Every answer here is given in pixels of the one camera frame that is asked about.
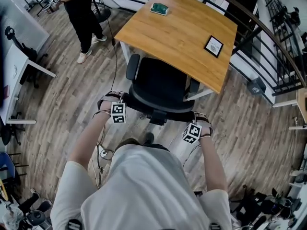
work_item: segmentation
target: black pants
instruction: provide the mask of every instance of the black pants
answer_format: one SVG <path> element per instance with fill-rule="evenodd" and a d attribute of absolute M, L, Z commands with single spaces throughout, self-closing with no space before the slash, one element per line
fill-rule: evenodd
<path fill-rule="evenodd" d="M 144 147 L 149 147 L 149 148 L 158 148 L 158 149 L 162 149 L 165 151 L 169 151 L 167 148 L 165 148 L 164 146 L 160 145 L 160 144 L 143 144 L 141 145 L 136 139 L 133 138 L 129 138 L 123 142 L 121 142 L 116 148 L 115 151 L 117 149 L 119 149 L 120 147 L 124 146 L 124 145 L 128 145 L 128 144 L 134 144 L 134 145 L 138 145 L 138 146 L 144 146 Z"/>
<path fill-rule="evenodd" d="M 102 38 L 102 28 L 91 10 L 83 15 L 78 15 L 78 17 L 75 14 L 70 14 L 69 11 L 67 12 L 81 43 L 81 52 L 87 53 L 91 47 L 92 34 L 94 33 L 97 38 Z"/>
<path fill-rule="evenodd" d="M 30 198 L 25 200 L 22 204 L 18 206 L 18 208 L 23 212 L 24 215 L 30 211 L 30 207 L 39 199 L 37 194 L 32 194 Z M 36 209 L 42 212 L 46 212 L 51 207 L 50 203 L 45 201 L 41 203 L 41 205 Z"/>

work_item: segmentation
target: wooden floor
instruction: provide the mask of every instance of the wooden floor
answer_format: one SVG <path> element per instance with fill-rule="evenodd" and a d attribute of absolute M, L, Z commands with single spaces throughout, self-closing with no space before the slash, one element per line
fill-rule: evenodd
<path fill-rule="evenodd" d="M 113 33 L 131 16 L 127 11 L 112 10 Z M 54 200 L 75 140 L 96 111 L 97 100 L 111 88 L 116 57 L 107 23 L 101 25 L 108 40 L 95 44 L 92 55 L 79 65 L 76 59 L 80 43 L 64 8 L 35 18 L 50 33 L 42 52 L 48 53 L 46 67 L 57 77 L 51 79 L 40 74 L 39 89 L 34 89 L 31 83 L 22 87 L 16 111 L 22 111 L 25 118 L 36 119 L 37 124 L 27 125 L 26 131 L 20 134 L 22 145 L 11 142 L 9 152 L 20 151 L 23 164 L 29 164 L 25 169 L 28 175 L 22 179 L 22 195 L 27 197 L 29 189 L 34 187 L 42 196 Z M 114 89 L 127 91 L 130 82 L 125 79 L 126 63 L 118 42 L 116 53 L 118 69 Z M 288 174 L 292 166 L 300 163 L 306 136 L 305 131 L 288 130 L 294 124 L 293 117 L 301 119 L 297 107 L 273 109 L 263 97 L 248 92 L 241 75 L 229 70 L 221 93 L 200 98 L 195 110 L 206 113 L 215 127 L 213 139 L 226 171 L 230 196 L 242 192 L 244 184 L 263 193 L 270 193 L 272 187 L 279 192 L 288 190 L 291 180 Z M 107 124 L 105 148 L 113 150 L 122 140 L 141 139 L 152 131 L 155 142 L 168 147 L 182 162 L 188 157 L 193 146 L 180 142 L 186 124 L 168 121 L 163 127 L 155 126 L 148 119 L 141 119 L 140 113 L 131 109 L 127 112 L 126 124 Z M 97 168 L 96 153 L 93 159 Z M 105 178 L 109 164 L 101 163 Z M 193 189 L 205 187 L 200 149 L 194 151 L 184 169 Z M 89 173 L 94 182 L 91 164 Z"/>

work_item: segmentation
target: curved handrail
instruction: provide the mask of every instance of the curved handrail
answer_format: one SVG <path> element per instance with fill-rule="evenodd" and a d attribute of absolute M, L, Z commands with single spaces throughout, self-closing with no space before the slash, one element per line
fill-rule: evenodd
<path fill-rule="evenodd" d="M 301 75 L 299 69 L 297 68 L 297 66 L 295 64 L 295 62 L 293 61 L 293 59 L 291 58 L 289 53 L 283 48 L 281 43 L 276 39 L 275 35 L 269 30 L 269 28 L 267 28 L 252 12 L 250 12 L 247 8 L 245 8 L 243 5 L 241 5 L 236 0 L 225 0 L 225 1 L 235 5 L 237 8 L 242 10 L 246 15 L 248 15 L 250 17 L 250 19 L 252 19 L 259 27 L 262 28 L 262 30 L 270 37 L 270 39 L 279 47 L 281 52 L 285 55 L 286 59 L 289 61 L 290 65 L 293 67 L 294 71 L 296 72 L 296 74 L 297 74 L 298 78 L 300 79 L 304 88 L 307 88 L 305 79 Z"/>
<path fill-rule="evenodd" d="M 283 4 L 279 1 L 278 1 L 278 5 L 282 8 L 283 7 Z M 289 21 L 289 16 L 286 15 L 286 19 L 287 19 L 287 25 L 290 27 L 290 30 L 291 30 L 291 33 L 293 34 L 293 39 L 294 39 L 294 44 L 297 48 L 297 55 L 298 55 L 298 59 L 300 61 L 300 64 L 302 66 L 302 72 L 304 74 L 304 79 L 306 80 L 306 76 L 305 76 L 305 69 L 304 69 L 304 62 L 303 62 L 303 58 L 302 58 L 302 54 L 300 53 L 300 50 L 299 50 L 299 46 L 298 46 L 298 41 L 297 41 L 297 38 L 296 38 L 296 35 L 294 33 L 294 30 L 293 30 L 293 27 L 292 27 L 292 24 L 290 23 Z"/>

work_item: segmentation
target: black office chair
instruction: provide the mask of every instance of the black office chair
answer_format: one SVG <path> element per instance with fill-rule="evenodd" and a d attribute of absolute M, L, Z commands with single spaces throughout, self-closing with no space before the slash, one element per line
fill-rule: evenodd
<path fill-rule="evenodd" d="M 165 62 L 132 55 L 127 66 L 127 79 L 132 81 L 129 94 L 123 95 L 128 107 L 147 114 L 150 123 L 164 125 L 170 120 L 189 122 L 194 119 L 194 100 L 184 101 L 185 96 L 196 93 L 200 83 Z"/>
<path fill-rule="evenodd" d="M 11 116 L 11 118 L 16 118 L 18 117 L 18 115 L 20 115 L 21 113 L 17 113 L 17 116 Z M 21 143 L 19 142 L 18 138 L 17 138 L 17 130 L 20 131 L 24 131 L 23 128 L 17 128 L 15 124 L 7 124 L 4 125 L 2 119 L 0 118 L 0 122 L 1 122 L 1 126 L 0 126 L 0 137 L 2 138 L 2 142 L 3 144 L 6 146 L 7 144 L 9 144 L 11 137 L 14 136 L 18 145 L 20 146 Z"/>

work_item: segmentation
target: white desk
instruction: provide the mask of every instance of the white desk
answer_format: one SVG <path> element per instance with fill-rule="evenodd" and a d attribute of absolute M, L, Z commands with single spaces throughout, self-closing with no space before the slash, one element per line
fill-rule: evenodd
<path fill-rule="evenodd" d="M 55 78 L 56 74 L 46 70 L 40 65 L 29 60 L 15 44 L 12 44 L 9 52 L 4 58 L 4 87 L 10 86 L 10 96 L 3 100 L 3 106 L 0 109 L 0 116 L 4 124 L 35 124 L 36 120 L 10 119 L 15 101 L 18 100 L 19 90 L 21 88 L 20 79 L 27 65 L 31 65 L 38 70 Z"/>

